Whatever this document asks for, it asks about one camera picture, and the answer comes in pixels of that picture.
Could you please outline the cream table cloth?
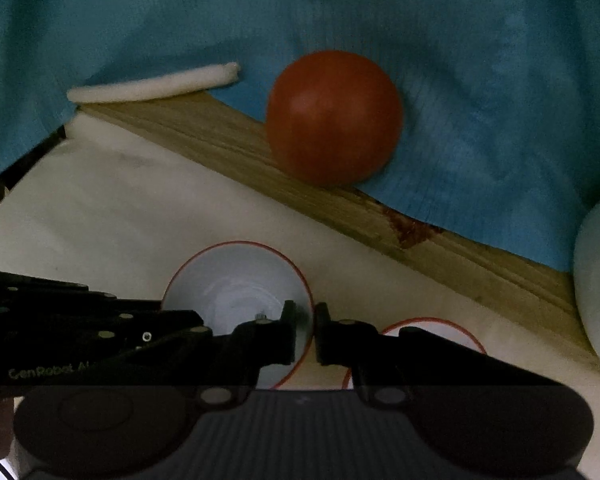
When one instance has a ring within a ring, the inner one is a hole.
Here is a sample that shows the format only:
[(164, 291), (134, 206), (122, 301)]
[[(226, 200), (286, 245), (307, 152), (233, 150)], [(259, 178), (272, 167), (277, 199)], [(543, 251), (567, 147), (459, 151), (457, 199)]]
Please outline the cream table cloth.
[(486, 352), (558, 380), (591, 405), (580, 467), (600, 479), (600, 371), (520, 325), (275, 200), (79, 114), (64, 142), (0, 203), (0, 271), (81, 283), (121, 298), (159, 299), (204, 248), (252, 240), (286, 255), (335, 318), (385, 328), (444, 318)]

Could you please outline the white bowl red rim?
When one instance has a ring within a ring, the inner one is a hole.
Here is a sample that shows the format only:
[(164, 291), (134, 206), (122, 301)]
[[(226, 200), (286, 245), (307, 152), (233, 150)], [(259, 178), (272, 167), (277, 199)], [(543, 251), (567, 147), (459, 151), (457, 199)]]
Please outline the white bowl red rim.
[[(370, 324), (370, 322), (365, 321), (355, 321), (352, 318), (345, 318), (344, 320), (339, 320), (339, 324), (341, 325), (353, 325), (353, 324), (368, 324), (372, 326), (372, 328), (376, 328), (375, 325)], [(480, 340), (474, 336), (469, 330), (466, 330), (465, 327), (457, 324), (453, 321), (446, 320), (445, 318), (435, 318), (434, 316), (421, 316), (420, 318), (406, 318), (405, 320), (401, 320), (395, 322), (383, 330), (376, 330), (378, 334), (386, 337), (399, 337), (400, 330), (403, 330), (407, 327), (418, 328), (419, 330), (424, 330), (427, 333), (434, 334), (439, 336), (445, 340), (452, 341), (454, 344), (460, 344), (461, 346), (477, 351), (481, 354), (487, 355), (486, 348)], [(402, 358), (391, 358), (385, 364), (382, 369), (387, 373), (388, 377), (398, 378), (400, 379), (401, 375), (404, 375), (404, 365), (401, 364), (403, 361)], [(355, 386), (354, 374), (352, 368), (347, 371), (346, 376), (344, 376), (341, 389), (342, 390), (353, 390)]]
[(277, 320), (287, 300), (296, 305), (294, 362), (262, 368), (258, 380), (260, 389), (278, 389), (309, 351), (314, 308), (306, 278), (281, 252), (245, 240), (210, 246), (178, 269), (162, 307), (193, 310), (215, 335), (227, 335), (245, 322)]

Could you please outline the blue cloth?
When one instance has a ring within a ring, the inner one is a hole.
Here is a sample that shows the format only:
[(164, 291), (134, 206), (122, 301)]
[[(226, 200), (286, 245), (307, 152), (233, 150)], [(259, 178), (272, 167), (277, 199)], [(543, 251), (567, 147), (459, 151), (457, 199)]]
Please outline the blue cloth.
[(0, 173), (68, 122), (71, 88), (234, 61), (215, 95), (262, 119), (282, 70), (327, 49), (404, 96), (365, 193), (570, 269), (600, 200), (600, 0), (0, 0)]

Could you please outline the red tomato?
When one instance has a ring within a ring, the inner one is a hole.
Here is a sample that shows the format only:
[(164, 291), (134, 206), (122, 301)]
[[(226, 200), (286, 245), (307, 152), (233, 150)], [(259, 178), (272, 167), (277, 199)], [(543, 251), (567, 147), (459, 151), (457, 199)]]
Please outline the red tomato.
[(403, 102), (364, 56), (314, 52), (289, 64), (268, 95), (265, 132), (276, 165), (321, 188), (377, 174), (398, 146)]

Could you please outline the wooden cutting board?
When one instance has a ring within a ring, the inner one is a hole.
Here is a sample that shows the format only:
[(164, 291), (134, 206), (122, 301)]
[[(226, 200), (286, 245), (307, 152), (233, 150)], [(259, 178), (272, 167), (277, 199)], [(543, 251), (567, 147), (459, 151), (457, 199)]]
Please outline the wooden cutting board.
[(206, 92), (80, 110), (321, 222), (600, 367), (568, 274), (414, 220), (356, 188), (316, 188), (286, 176), (272, 161), (262, 124)]

